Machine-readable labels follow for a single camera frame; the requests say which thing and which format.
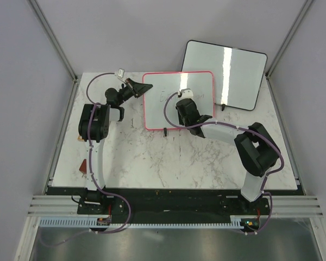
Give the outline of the pink framed whiteboard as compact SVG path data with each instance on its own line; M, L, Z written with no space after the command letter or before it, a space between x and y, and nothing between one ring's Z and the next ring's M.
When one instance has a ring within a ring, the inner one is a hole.
M165 117L179 124L175 108L179 98L174 96L168 104L166 102L182 89L191 89L201 115L215 116L214 75L210 71L150 72L143 75L142 82L153 86L143 95L144 123L149 131L175 129Z

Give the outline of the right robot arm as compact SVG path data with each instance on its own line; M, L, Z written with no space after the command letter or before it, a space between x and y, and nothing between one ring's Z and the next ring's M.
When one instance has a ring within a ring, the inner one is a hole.
M261 123L237 127L219 122L210 115L201 115L191 98L177 102L175 106L179 124L200 138L219 140L234 145L246 170L239 210L250 214L258 207L257 199L264 193L264 186L277 160L283 161L281 151Z

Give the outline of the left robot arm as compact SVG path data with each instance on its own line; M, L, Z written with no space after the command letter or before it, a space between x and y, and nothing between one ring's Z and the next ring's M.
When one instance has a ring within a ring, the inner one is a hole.
M109 134L111 122L121 122L125 109L122 104L130 98L139 98L153 85L138 83L130 78L124 80L119 90L109 88L105 91L106 103L88 103L83 106L78 133L87 144L86 188L98 190L105 188L103 175L104 142Z

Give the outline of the black framed whiteboard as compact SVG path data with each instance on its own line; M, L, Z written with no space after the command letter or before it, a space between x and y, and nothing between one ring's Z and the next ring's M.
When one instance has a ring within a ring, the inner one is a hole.
M215 104L254 110L268 56L261 52L190 40L183 71L210 71L214 75Z

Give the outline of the red-brown plug adapter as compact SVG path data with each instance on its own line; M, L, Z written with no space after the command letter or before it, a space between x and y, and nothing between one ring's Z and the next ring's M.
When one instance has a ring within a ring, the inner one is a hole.
M84 159L79 167L79 171L83 174L86 175L87 174L87 160Z

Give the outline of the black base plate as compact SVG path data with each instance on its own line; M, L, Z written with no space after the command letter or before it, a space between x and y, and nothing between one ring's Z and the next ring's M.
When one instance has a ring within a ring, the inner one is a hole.
M269 214L267 198L249 203L239 190L106 189L77 193L78 214L109 215L118 223L230 222L235 216Z

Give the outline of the aluminium rail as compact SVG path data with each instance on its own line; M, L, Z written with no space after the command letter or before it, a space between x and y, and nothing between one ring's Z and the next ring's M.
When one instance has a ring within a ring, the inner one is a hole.
M316 196L273 196L273 218L317 218L323 212Z

